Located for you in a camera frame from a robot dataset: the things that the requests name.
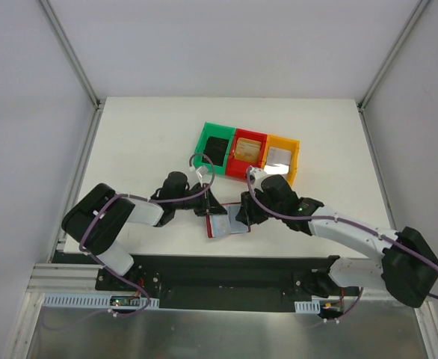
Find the red leather card holder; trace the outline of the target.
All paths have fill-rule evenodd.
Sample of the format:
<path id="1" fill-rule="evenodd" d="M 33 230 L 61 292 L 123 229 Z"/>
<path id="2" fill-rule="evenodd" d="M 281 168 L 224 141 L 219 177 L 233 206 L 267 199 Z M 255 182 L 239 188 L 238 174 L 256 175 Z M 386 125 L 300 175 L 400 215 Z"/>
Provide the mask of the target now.
<path id="1" fill-rule="evenodd" d="M 206 217 L 206 233 L 209 239 L 249 233 L 250 227 L 235 219 L 241 208 L 240 203 L 225 203 L 225 215 L 208 215 Z"/>

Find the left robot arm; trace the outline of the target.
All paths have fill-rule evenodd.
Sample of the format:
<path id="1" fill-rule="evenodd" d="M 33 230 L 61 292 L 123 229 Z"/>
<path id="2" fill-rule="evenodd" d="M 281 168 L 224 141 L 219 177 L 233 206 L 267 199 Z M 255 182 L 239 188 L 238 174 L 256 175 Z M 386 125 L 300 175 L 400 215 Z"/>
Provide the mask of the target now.
<path id="1" fill-rule="evenodd" d="M 64 216 L 61 229 L 80 251 L 113 270 L 114 285 L 129 291 L 136 286 L 138 273 L 132 269 L 132 256 L 117 241 L 120 231 L 128 222 L 163 227 L 177 210 L 191 210 L 197 217 L 227 214 L 209 184 L 189 185 L 183 172 L 174 171 L 150 199 L 120 195 L 104 183 L 96 185 Z"/>

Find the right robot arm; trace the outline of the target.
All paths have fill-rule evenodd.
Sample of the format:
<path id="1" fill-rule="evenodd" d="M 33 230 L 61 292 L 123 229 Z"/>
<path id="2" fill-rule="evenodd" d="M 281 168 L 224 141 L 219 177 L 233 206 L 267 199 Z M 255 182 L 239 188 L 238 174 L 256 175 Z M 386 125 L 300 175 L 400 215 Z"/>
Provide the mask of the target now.
<path id="1" fill-rule="evenodd" d="M 251 168 L 246 178 L 237 221 L 251 226 L 274 218 L 290 230 L 331 240 L 361 255 L 328 257 L 327 267 L 300 279 L 305 292 L 326 298 L 341 288 L 370 288 L 387 291 L 412 308 L 430 295 L 438 279 L 438 258 L 418 230 L 396 231 L 348 218 L 319 200 L 299 197 L 279 174 Z"/>

